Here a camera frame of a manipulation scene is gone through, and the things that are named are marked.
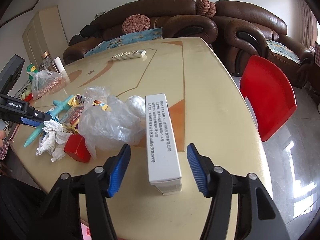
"green toy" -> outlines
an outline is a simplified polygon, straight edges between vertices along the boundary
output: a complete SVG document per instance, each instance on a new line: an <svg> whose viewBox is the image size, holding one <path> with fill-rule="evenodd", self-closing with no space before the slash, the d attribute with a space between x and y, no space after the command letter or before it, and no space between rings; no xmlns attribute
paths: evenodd
<svg viewBox="0 0 320 240"><path fill-rule="evenodd" d="M39 71L37 70L36 66L31 63L31 64L27 67L27 73L28 73L28 72L37 73L37 72L39 72ZM30 79L30 81L32 81L33 76L30 76L30 75L29 75L29 79Z"/></svg>

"human hand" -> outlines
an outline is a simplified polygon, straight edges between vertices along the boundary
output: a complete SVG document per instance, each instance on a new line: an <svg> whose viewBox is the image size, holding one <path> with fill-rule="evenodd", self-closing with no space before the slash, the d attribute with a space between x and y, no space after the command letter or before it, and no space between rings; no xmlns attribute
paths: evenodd
<svg viewBox="0 0 320 240"><path fill-rule="evenodd" d="M4 138L5 138L5 131L0 131L0 148L3 146Z"/></svg>

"gray tile floor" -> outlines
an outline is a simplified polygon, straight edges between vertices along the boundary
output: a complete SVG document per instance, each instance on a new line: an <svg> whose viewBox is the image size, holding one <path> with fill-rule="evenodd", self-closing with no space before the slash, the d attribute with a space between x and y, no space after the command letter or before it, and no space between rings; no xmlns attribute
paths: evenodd
<svg viewBox="0 0 320 240"><path fill-rule="evenodd" d="M240 78L234 80L239 87ZM294 92L296 112L263 143L274 201L291 240L301 236L320 207L320 114L306 89L294 88ZM37 187L13 152L8 152L4 163L13 170L12 177Z"/></svg>

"sofa armrest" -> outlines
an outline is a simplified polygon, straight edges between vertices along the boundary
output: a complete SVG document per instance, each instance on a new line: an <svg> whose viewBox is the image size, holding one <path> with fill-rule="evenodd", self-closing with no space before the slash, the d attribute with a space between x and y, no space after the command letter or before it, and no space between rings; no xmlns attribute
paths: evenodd
<svg viewBox="0 0 320 240"><path fill-rule="evenodd" d="M265 57L267 42L262 31L245 20L226 16L211 18L224 36L225 42L247 52L249 55Z"/></svg>
<svg viewBox="0 0 320 240"><path fill-rule="evenodd" d="M283 34L279 34L279 42L284 46L288 47L289 49L291 49L295 54L297 54L301 63L314 62L314 56L312 52L306 46L302 45L300 42Z"/></svg>
<svg viewBox="0 0 320 240"><path fill-rule="evenodd" d="M207 44L216 40L218 30L209 18L200 15L177 15L162 27L163 38L201 37Z"/></svg>
<svg viewBox="0 0 320 240"><path fill-rule="evenodd" d="M63 53L63 60L65 64L70 64L78 59L84 57L90 49L98 46L102 42L102 38L89 38L86 41L78 42L68 47Z"/></svg>

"beige tabletop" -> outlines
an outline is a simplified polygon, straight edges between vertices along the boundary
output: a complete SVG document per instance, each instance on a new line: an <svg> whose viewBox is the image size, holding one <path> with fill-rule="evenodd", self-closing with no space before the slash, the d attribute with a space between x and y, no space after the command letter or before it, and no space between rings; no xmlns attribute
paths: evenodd
<svg viewBox="0 0 320 240"><path fill-rule="evenodd" d="M143 58L108 61L116 53L145 49ZM243 97L220 60L201 38L144 41L110 49L66 66L71 83L33 103L41 111L54 99L82 94L88 86L110 86L125 101L131 95L165 93L177 141L182 192L163 196L148 183L145 142L131 147L131 161L120 190L107 199L119 237L134 240L199 239L211 199L198 191L186 157L194 143L201 155L232 174L256 173L272 196L271 179L262 143ZM60 174L87 173L118 151L97 151L88 164L69 156L55 163L43 153L36 156L36 139L23 144L33 128L21 125L12 147L35 182L49 192ZM80 196L81 218L87 220L85 197ZM237 196L232 199L227 239L233 239Z"/></svg>

